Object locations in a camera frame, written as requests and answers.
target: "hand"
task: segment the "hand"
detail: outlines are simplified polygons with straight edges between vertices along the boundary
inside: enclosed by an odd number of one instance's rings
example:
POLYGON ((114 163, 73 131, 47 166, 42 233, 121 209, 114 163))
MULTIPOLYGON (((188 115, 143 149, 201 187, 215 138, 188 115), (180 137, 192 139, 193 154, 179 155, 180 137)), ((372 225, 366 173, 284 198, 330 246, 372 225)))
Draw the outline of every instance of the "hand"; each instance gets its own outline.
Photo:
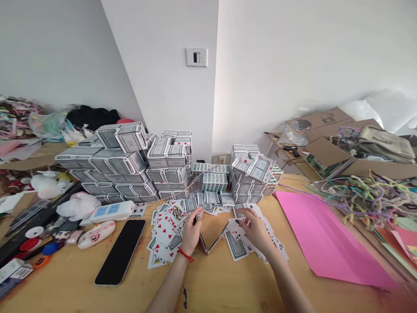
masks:
POLYGON ((198 220, 195 223, 195 225, 193 225, 192 223, 194 222, 194 219, 197 213, 201 211, 204 212, 202 207, 199 207, 198 209, 194 210, 194 212, 190 214, 190 216, 184 223, 184 233, 182 235, 182 244, 180 248, 188 256, 192 255, 195 247, 199 243, 200 228, 201 228, 201 224, 203 223, 203 221, 198 220))
POLYGON ((259 218, 256 212, 250 208, 236 210, 245 215, 245 221, 237 220, 243 228, 251 243, 264 255, 276 249, 274 243, 269 237, 264 222, 259 218))

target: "black phone screen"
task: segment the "black phone screen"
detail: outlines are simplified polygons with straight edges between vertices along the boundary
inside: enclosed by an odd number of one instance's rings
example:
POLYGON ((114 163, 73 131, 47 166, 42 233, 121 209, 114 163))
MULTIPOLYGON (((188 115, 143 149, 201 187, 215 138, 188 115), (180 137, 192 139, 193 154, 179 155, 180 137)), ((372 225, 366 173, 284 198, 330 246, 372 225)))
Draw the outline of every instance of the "black phone screen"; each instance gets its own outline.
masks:
POLYGON ((94 281, 96 285, 116 286, 122 282, 145 224, 144 220, 126 222, 94 281))

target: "wooden table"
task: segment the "wooden table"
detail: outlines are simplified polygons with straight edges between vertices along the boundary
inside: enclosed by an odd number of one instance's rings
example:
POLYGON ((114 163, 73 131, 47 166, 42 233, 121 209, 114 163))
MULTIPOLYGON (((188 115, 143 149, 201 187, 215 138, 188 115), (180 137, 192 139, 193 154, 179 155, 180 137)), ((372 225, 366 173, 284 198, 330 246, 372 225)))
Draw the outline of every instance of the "wooden table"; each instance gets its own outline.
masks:
MULTIPOLYGON (((298 175, 284 175, 282 183, 307 191, 305 181, 298 175)), ((272 196, 259 204, 276 236, 285 245, 289 267, 317 312, 415 312, 417 303, 408 290, 384 292, 370 286, 356 285, 338 280, 317 277, 308 266, 292 229, 279 205, 272 196)), ((0 312, 143 312, 159 288, 169 266, 148 270, 151 239, 149 220, 157 204, 149 205, 142 238, 132 258, 122 284, 117 287, 94 285, 94 279, 110 252, 124 222, 116 223, 113 237, 87 250, 65 246, 53 256, 44 268, 34 271, 10 295, 0 302, 0 312)), ((202 234, 211 245, 220 234, 232 213, 218 216, 204 214, 202 234)), ((398 282, 401 276, 377 253, 353 226, 349 230, 367 247, 378 262, 398 282)), ((254 253, 233 262, 226 240, 222 238, 206 256, 198 246, 193 254, 194 263, 187 268, 184 286, 188 294, 188 309, 183 307, 182 292, 177 312, 284 312, 279 291, 269 265, 254 253)))

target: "glue gun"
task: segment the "glue gun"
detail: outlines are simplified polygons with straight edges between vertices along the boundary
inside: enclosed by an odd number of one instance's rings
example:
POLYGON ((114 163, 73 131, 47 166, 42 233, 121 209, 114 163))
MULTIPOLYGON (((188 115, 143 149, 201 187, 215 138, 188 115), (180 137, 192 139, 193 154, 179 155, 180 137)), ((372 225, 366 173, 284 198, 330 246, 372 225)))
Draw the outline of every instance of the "glue gun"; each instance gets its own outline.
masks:
POLYGON ((298 149, 298 147, 297 146, 283 146, 282 147, 285 151, 290 151, 290 152, 292 152, 292 154, 294 154, 294 156, 295 157, 299 157, 300 156, 300 154, 298 153, 298 151, 297 151, 297 149, 298 149))

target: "power strip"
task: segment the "power strip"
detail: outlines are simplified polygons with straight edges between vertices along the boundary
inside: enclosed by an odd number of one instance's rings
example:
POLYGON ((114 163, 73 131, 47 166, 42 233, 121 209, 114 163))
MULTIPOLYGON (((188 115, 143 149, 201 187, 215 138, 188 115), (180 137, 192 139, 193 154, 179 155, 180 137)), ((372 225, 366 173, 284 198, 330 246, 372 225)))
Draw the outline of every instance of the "power strip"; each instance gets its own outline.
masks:
POLYGON ((90 221, 93 223, 106 222, 108 220, 126 220, 133 213, 136 205, 133 201, 124 201, 115 204, 99 206, 91 214, 90 221))

